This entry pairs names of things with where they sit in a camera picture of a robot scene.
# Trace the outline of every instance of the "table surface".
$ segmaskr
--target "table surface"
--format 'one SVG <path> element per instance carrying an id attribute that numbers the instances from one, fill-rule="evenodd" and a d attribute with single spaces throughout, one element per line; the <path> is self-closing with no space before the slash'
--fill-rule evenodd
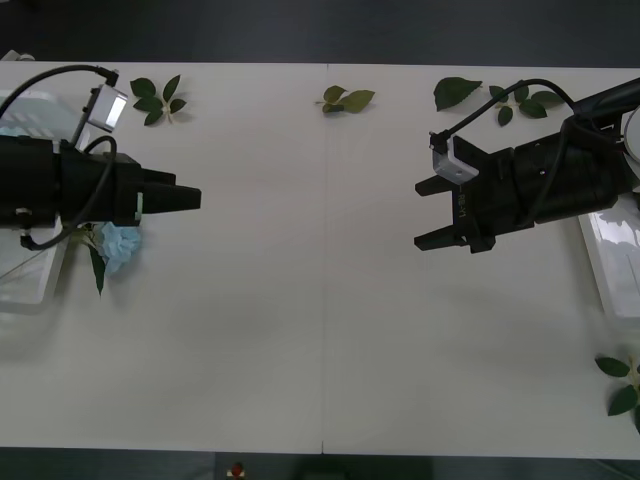
<path id="1" fill-rule="evenodd" d="M 0 64 L 11 88 L 43 64 Z M 451 223 L 428 131 L 445 76 L 558 82 L 575 98 L 637 70 L 353 65 L 118 64 L 120 86 L 183 75 L 175 125 L 129 108 L 119 148 L 201 188 L 202 209 L 147 217 L 135 264 L 95 292 L 72 251 L 47 314 L 0 323 L 6 446 L 640 458 L 615 382 L 593 362 L 621 338 L 605 320 L 575 219 L 499 238 L 493 251 L 423 253 Z M 91 75 L 43 89 L 81 105 Z M 333 84 L 375 90 L 324 118 Z M 492 114 L 461 136 L 487 150 L 556 131 Z"/>

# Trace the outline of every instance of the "green leaf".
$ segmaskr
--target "green leaf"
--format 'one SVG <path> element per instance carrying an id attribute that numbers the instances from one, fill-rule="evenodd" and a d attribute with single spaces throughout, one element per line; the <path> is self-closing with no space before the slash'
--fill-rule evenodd
<path id="1" fill-rule="evenodd" d="M 520 111 L 530 118 L 545 118 L 547 111 L 538 102 L 533 100 L 524 100 L 519 105 Z"/>
<path id="2" fill-rule="evenodd" d="M 513 118 L 513 110 L 511 107 L 502 107 L 498 113 L 498 124 L 504 127 Z"/>
<path id="3" fill-rule="evenodd" d="M 148 127 L 150 125 L 153 125 L 158 120 L 160 120 L 163 115 L 164 112 L 162 110 L 149 113 L 149 115 L 147 115 L 147 118 L 144 119 L 144 126 Z"/>
<path id="4" fill-rule="evenodd" d="M 635 423 L 636 430 L 640 433 L 640 407 L 636 407 L 633 411 L 633 423 Z"/>
<path id="5" fill-rule="evenodd" d="M 176 98 L 175 100 L 173 100 L 171 102 L 171 104 L 169 105 L 169 111 L 171 113 L 176 113 L 179 112 L 180 110 L 182 110 L 184 108 L 184 106 L 187 104 L 187 102 L 185 102 L 184 100 L 181 100 L 179 98 Z"/>
<path id="6" fill-rule="evenodd" d="M 176 75 L 165 85 L 164 90 L 162 91 L 162 98 L 164 98 L 165 102 L 171 100 L 173 94 L 176 93 L 176 89 L 178 88 L 178 84 L 180 83 L 180 75 Z"/>
<path id="7" fill-rule="evenodd" d="M 153 97 L 156 86 L 148 78 L 138 78 L 131 82 L 131 91 L 136 97 Z"/>
<path id="8" fill-rule="evenodd" d="M 334 85 L 325 90 L 322 98 L 324 98 L 326 102 L 336 103 L 344 92 L 346 92 L 344 88 Z"/>
<path id="9" fill-rule="evenodd" d="M 331 105 L 330 103 L 325 103 L 322 106 L 322 111 L 324 113 L 336 113 L 342 112 L 344 110 L 344 105 Z"/>
<path id="10" fill-rule="evenodd" d="M 611 400 L 609 405 L 609 416 L 620 415 L 624 412 L 628 412 L 636 406 L 638 403 L 638 392 L 633 385 L 627 385 L 626 387 L 618 390 Z"/>
<path id="11" fill-rule="evenodd" d="M 135 103 L 133 108 L 141 112 L 155 112 L 162 110 L 162 100 L 156 97 L 143 97 Z"/>
<path id="12" fill-rule="evenodd" d="M 596 365 L 607 375 L 618 378 L 626 377 L 631 370 L 626 363 L 611 357 L 596 358 Z"/>
<path id="13" fill-rule="evenodd" d="M 346 97 L 341 98 L 338 101 L 338 105 L 344 106 L 344 109 L 349 113 L 360 113 L 369 105 L 375 94 L 376 93 L 371 90 L 356 90 Z"/>
<path id="14" fill-rule="evenodd" d="M 502 88 L 502 87 L 498 87 L 496 85 L 491 85 L 489 87 L 489 93 L 491 94 L 491 96 L 493 98 L 496 98 L 496 97 L 500 96 L 502 94 L 502 92 L 504 92 L 504 88 Z M 504 102 L 507 102 L 508 100 L 509 100 L 509 95 L 505 95 L 503 98 L 498 100 L 498 102 L 504 103 Z"/>
<path id="15" fill-rule="evenodd" d="M 98 293 L 102 296 L 106 265 L 104 263 L 104 259 L 100 256 L 93 245 L 87 245 L 87 247 L 89 247 L 89 253 L 91 254 L 91 265 L 93 266 L 93 275 L 96 277 L 96 287 L 98 288 Z"/>
<path id="16" fill-rule="evenodd" d="M 536 102 L 542 104 L 545 107 L 557 107 L 558 105 L 562 105 L 564 100 L 557 93 L 553 92 L 536 92 L 531 95 L 531 100 L 535 100 Z"/>
<path id="17" fill-rule="evenodd" d="M 482 82 L 466 80 L 460 77 L 443 78 L 433 91 L 437 110 L 444 110 L 459 104 L 480 85 L 482 85 Z"/>
<path id="18" fill-rule="evenodd" d="M 529 87 L 520 87 L 513 93 L 513 96 L 515 97 L 516 102 L 524 102 L 529 97 Z"/>

